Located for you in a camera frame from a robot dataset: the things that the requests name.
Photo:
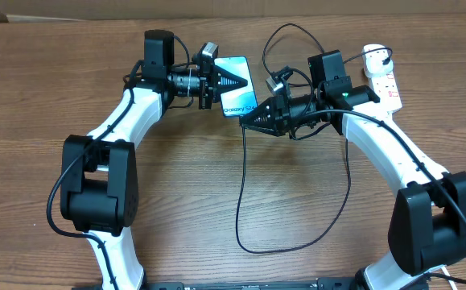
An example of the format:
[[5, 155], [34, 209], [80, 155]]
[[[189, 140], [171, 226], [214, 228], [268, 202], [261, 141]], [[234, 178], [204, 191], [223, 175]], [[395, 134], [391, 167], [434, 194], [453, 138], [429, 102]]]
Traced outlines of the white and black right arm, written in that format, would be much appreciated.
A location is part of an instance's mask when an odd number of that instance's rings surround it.
[[243, 130], [294, 135], [304, 126], [333, 126], [357, 145], [395, 196], [389, 251], [338, 283], [340, 289], [424, 289], [441, 268], [466, 258], [466, 172], [451, 173], [398, 128], [382, 93], [353, 86], [339, 51], [308, 59], [311, 92], [292, 97], [290, 71], [267, 81], [272, 95], [240, 119]]

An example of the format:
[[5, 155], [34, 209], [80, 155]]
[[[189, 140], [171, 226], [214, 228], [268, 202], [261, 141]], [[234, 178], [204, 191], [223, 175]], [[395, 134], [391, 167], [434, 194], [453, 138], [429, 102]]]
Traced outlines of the blue-framed smartphone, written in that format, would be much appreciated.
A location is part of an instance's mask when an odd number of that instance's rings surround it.
[[218, 96], [226, 118], [248, 114], [258, 106], [256, 93], [245, 56], [221, 57], [214, 60], [218, 76]]

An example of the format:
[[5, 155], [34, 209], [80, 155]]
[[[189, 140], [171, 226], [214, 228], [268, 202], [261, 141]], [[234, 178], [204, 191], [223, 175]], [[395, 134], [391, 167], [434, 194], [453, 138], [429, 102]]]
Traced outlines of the white power strip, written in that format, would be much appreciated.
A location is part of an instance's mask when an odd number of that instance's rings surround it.
[[370, 88], [379, 96], [380, 104], [388, 114], [393, 114], [402, 108], [397, 82], [392, 72], [369, 79]]

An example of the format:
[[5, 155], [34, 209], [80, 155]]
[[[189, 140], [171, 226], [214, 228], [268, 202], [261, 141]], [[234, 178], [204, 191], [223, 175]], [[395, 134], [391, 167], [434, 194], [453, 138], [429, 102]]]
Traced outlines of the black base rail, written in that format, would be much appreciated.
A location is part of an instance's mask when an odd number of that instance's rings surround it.
[[140, 290], [352, 290], [363, 289], [355, 285], [354, 278], [319, 278], [309, 281], [245, 282], [217, 284], [183, 284], [181, 282], [147, 283]]

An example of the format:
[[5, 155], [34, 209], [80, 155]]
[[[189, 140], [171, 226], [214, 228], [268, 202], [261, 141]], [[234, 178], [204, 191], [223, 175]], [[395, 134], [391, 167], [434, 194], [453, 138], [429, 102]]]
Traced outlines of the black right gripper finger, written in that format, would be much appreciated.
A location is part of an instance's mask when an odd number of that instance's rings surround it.
[[273, 126], [275, 97], [269, 97], [248, 114], [240, 117], [241, 126]]
[[276, 136], [276, 137], [279, 137], [281, 135], [280, 131], [275, 130], [273, 128], [265, 128], [265, 127], [248, 125], [248, 124], [243, 124], [241, 127], [244, 128], [244, 129], [248, 129], [248, 130], [251, 130], [251, 131], [256, 131], [256, 132], [259, 132], [259, 133], [272, 135], [272, 136]]

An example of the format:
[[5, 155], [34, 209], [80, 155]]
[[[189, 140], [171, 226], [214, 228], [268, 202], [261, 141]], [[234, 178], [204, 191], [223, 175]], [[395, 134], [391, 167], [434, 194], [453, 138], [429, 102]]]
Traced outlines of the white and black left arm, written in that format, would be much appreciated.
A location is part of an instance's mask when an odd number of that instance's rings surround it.
[[145, 31], [143, 57], [125, 76], [116, 109], [87, 135], [64, 141], [47, 223], [59, 235], [89, 241], [103, 278], [99, 289], [148, 287], [131, 229], [139, 204], [135, 154], [174, 98], [197, 97], [202, 110], [219, 102], [227, 117], [233, 106], [255, 98], [244, 56], [220, 57], [217, 45], [206, 42], [186, 63], [176, 64], [177, 42], [171, 31]]

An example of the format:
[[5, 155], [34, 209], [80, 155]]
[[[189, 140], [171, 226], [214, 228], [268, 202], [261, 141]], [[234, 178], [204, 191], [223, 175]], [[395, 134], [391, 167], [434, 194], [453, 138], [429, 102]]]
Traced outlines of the white charger plug adapter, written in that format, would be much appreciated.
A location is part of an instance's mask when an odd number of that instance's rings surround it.
[[368, 78], [383, 77], [394, 70], [393, 51], [381, 44], [366, 44], [362, 51], [364, 55], [364, 71]]

